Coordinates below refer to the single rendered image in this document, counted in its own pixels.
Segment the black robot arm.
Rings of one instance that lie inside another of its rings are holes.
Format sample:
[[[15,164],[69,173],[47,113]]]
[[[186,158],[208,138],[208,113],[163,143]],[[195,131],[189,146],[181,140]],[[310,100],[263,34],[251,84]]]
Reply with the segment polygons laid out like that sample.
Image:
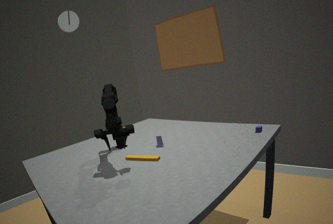
[[[117,91],[116,88],[113,87],[112,84],[107,84],[104,85],[104,89],[103,89],[103,97],[101,97],[101,104],[105,109],[105,113],[106,113],[106,117],[109,117],[111,115],[116,115],[118,116],[117,113],[117,108],[116,108],[116,103],[118,103],[118,96],[117,96]],[[112,118],[112,120],[108,120],[108,118],[106,119],[106,130],[110,129],[110,128],[114,128],[114,127],[122,127],[122,121],[121,121],[121,117],[115,117]],[[122,149],[124,148],[123,145],[123,133],[116,133],[116,134],[112,134],[113,140],[116,140],[117,149]]]

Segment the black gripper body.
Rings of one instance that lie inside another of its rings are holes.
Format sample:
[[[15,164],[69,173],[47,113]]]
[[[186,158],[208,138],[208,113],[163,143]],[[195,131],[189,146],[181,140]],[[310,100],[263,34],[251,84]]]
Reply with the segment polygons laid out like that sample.
[[[112,120],[112,118],[114,118],[114,117],[116,119],[116,117],[118,117],[118,116],[111,115],[109,117],[106,117],[106,119],[108,118],[108,120]],[[119,124],[118,124],[118,126],[119,126]],[[125,131],[129,131],[129,134],[135,133],[134,126],[132,124],[125,125],[125,128],[120,128],[120,126],[119,126],[119,127],[110,128],[107,131],[103,131],[102,129],[97,129],[94,131],[94,136],[99,139],[99,138],[101,138],[100,135],[108,135],[108,134],[111,135],[111,134],[116,134],[116,133],[122,133]]]

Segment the yellow bar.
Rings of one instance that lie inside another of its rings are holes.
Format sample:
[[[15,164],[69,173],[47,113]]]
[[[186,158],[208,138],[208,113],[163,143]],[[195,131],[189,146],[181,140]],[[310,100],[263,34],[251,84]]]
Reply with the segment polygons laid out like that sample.
[[[147,156],[147,155],[128,155],[125,157],[126,160],[135,161],[159,161],[160,156]]]

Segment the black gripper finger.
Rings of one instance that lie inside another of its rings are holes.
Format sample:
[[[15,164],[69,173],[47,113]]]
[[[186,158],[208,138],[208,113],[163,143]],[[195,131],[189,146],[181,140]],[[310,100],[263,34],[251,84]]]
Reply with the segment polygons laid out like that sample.
[[[105,142],[106,142],[106,144],[107,144],[107,146],[108,146],[108,148],[110,150],[110,144],[109,144],[109,140],[108,140],[107,135],[100,135],[100,137],[101,137],[102,140],[103,139],[105,140]]]
[[[129,131],[125,131],[123,132],[123,145],[124,145],[124,148],[125,148],[125,143],[126,143],[126,139],[127,137],[129,136]]]

